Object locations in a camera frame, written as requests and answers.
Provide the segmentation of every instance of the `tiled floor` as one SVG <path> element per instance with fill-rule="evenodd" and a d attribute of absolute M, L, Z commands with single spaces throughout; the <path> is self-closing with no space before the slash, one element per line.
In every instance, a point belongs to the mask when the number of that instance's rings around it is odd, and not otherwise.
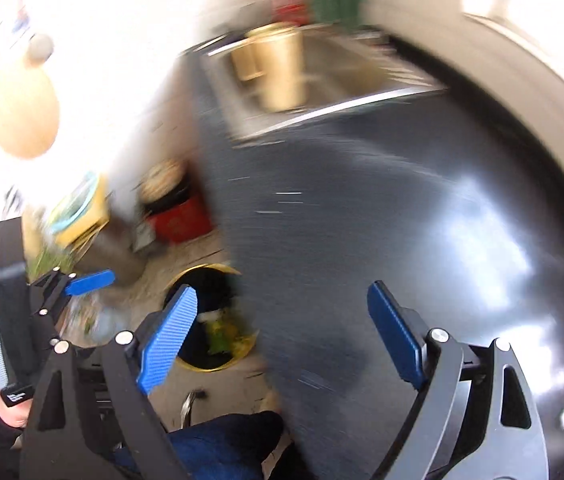
<path fill-rule="evenodd" d="M 106 304 L 125 310 L 129 328 L 135 330 L 146 314 L 161 308 L 166 290 L 180 272 L 200 264 L 217 263 L 230 265 L 230 258 L 223 250 L 222 237 L 215 231 L 170 247 L 165 254 L 148 263 L 143 276 L 133 286 L 105 289 L 101 298 Z M 71 340 L 77 343 L 75 338 L 72 336 Z M 192 424 L 226 413 L 255 413 L 261 409 L 267 395 L 267 404 L 271 398 L 265 362 L 258 355 L 257 347 L 236 365 L 218 372 L 194 372 L 176 363 L 164 384 L 155 388 L 150 396 L 151 404 L 169 431 L 180 427 L 182 402 L 188 392 L 198 389 L 203 389 L 207 395 L 205 399 L 195 401 Z M 285 435 L 278 449 L 265 462 L 267 476 L 288 443 L 289 437 Z"/>

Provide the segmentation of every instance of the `metal screw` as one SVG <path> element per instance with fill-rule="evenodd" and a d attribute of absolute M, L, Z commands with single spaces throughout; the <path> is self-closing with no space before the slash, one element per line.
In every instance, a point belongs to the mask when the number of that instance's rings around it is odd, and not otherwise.
<path fill-rule="evenodd" d="M 448 341 L 448 332 L 443 328 L 434 328 L 431 330 L 431 339 L 438 343 L 446 343 Z"/>
<path fill-rule="evenodd" d="M 68 341 L 58 341 L 58 343 L 53 348 L 56 354 L 65 354 L 70 348 L 70 343 Z"/>
<path fill-rule="evenodd" d="M 506 339 L 502 339 L 501 337 L 495 339 L 495 346 L 503 352 L 508 352 L 511 349 L 511 343 L 509 343 Z"/>
<path fill-rule="evenodd" d="M 132 332 L 124 330 L 115 336 L 118 345 L 128 345 L 132 341 Z"/>

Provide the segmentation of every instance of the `black countertop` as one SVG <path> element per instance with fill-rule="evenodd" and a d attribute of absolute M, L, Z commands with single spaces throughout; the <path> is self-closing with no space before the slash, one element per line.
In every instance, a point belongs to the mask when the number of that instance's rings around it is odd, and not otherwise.
<path fill-rule="evenodd" d="M 511 341 L 551 472 L 560 471 L 564 178 L 537 171 L 453 91 L 237 145 L 203 55 L 186 56 L 201 171 L 271 380 L 314 472 L 369 478 L 415 397 L 367 314 L 373 280 L 457 340 Z M 460 387 L 434 465 L 450 455 L 465 398 Z"/>

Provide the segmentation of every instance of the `stainless steel sink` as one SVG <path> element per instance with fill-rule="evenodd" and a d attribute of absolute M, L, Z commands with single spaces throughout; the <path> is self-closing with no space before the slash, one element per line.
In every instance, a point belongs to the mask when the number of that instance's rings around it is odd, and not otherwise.
<path fill-rule="evenodd" d="M 204 68 L 236 140 L 252 140 L 326 114 L 443 88 L 423 70 L 386 49 L 367 46 L 361 38 L 346 36 L 325 25 L 300 30 L 307 101 L 303 107 L 287 112 L 263 110 L 257 79 L 238 79 L 231 59 L 236 44 L 207 54 Z"/>

